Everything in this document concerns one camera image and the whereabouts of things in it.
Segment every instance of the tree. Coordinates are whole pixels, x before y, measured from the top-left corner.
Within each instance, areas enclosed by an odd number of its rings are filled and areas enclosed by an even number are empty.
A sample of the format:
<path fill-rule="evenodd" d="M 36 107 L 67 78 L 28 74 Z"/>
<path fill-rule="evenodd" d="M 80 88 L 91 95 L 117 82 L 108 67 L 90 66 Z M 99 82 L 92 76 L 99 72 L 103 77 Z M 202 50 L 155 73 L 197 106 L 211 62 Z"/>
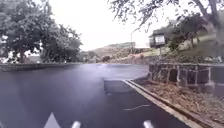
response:
<path fill-rule="evenodd" d="M 109 0 L 111 9 L 115 13 L 115 18 L 120 19 L 122 22 L 126 22 L 128 19 L 134 18 L 140 21 L 139 27 L 142 25 L 150 25 L 150 20 L 156 17 L 156 13 L 159 9 L 168 5 L 175 5 L 181 9 L 179 0 Z M 224 0 L 204 0 L 208 3 L 208 6 L 203 5 L 203 0 L 189 0 L 188 5 L 183 6 L 196 6 L 199 8 L 203 17 L 211 23 L 217 34 L 217 41 L 219 45 L 224 45 L 224 24 L 218 14 L 217 7 L 224 5 Z"/>
<path fill-rule="evenodd" d="M 66 49 L 71 45 L 69 53 L 73 50 L 76 55 L 81 44 L 78 34 L 71 28 L 57 25 L 51 16 L 51 6 L 45 0 L 41 4 L 32 0 L 0 0 L 0 38 L 4 42 L 1 47 L 4 47 L 5 57 L 12 53 L 9 61 L 24 63 L 27 51 L 35 53 L 43 49 L 53 55 L 68 55 Z"/>
<path fill-rule="evenodd" d="M 178 48 L 179 44 L 190 40 L 191 47 L 194 47 L 193 39 L 198 37 L 199 31 L 207 31 L 205 25 L 207 22 L 200 16 L 200 14 L 194 14 L 193 16 L 184 17 L 184 19 L 170 30 L 170 49 L 175 50 Z"/>
<path fill-rule="evenodd" d="M 71 28 L 65 28 L 59 25 L 55 31 L 50 34 L 48 43 L 44 45 L 44 52 L 41 58 L 44 62 L 75 62 L 79 52 L 80 35 Z"/>

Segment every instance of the utility pole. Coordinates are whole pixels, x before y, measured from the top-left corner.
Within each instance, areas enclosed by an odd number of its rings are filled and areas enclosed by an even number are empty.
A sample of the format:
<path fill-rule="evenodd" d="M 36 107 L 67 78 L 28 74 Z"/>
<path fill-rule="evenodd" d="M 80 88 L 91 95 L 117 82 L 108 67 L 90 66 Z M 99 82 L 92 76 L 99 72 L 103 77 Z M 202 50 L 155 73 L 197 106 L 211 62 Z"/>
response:
<path fill-rule="evenodd" d="M 134 43 L 133 43 L 133 40 L 132 40 L 132 36 L 133 36 L 133 33 L 134 33 L 135 31 L 133 31 L 132 33 L 131 33 L 131 53 L 133 54 L 133 51 L 134 51 Z"/>

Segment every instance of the curb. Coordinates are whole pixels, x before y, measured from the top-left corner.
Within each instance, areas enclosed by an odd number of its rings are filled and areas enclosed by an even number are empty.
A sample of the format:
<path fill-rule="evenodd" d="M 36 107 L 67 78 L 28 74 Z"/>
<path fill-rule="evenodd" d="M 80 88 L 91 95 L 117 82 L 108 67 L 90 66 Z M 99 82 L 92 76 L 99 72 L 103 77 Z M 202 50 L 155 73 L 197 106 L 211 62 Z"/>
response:
<path fill-rule="evenodd" d="M 193 128 L 223 128 L 220 124 L 217 124 L 211 120 L 205 119 L 202 120 L 200 116 L 193 114 L 189 112 L 188 110 L 182 108 L 180 105 L 172 104 L 168 100 L 161 98 L 157 96 L 156 94 L 148 91 L 141 85 L 136 84 L 133 81 L 123 81 L 129 86 L 131 86 L 133 89 L 135 89 L 137 92 L 139 92 L 141 95 L 149 99 L 150 101 L 154 100 L 156 102 L 160 102 L 163 105 L 159 106 L 157 103 L 155 103 L 157 106 L 164 109 L 166 112 L 170 113 L 171 115 L 175 116 L 182 122 L 184 122 L 186 125 L 193 127 Z"/>

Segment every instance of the road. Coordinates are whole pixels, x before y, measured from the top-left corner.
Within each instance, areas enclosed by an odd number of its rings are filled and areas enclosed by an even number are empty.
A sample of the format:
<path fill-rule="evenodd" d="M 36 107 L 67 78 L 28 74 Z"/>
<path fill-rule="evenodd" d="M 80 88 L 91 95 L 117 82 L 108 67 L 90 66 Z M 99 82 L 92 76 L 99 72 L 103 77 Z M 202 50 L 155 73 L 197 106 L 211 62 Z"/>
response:
<path fill-rule="evenodd" d="M 0 121 L 6 128 L 71 128 L 74 121 L 83 128 L 141 128 L 145 120 L 155 128 L 187 128 L 120 81 L 147 71 L 84 64 L 0 73 Z"/>

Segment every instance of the hill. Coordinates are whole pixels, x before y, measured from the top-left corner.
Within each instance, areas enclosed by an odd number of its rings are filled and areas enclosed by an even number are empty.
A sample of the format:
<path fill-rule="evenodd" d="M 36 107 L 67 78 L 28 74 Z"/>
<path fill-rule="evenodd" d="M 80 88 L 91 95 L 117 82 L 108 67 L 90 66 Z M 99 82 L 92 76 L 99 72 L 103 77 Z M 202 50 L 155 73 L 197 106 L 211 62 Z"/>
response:
<path fill-rule="evenodd" d="M 92 50 L 100 58 L 103 56 L 111 56 L 112 58 L 126 57 L 131 53 L 131 49 L 134 48 L 134 42 L 126 42 L 119 44 L 110 44 L 102 48 L 97 48 Z"/>

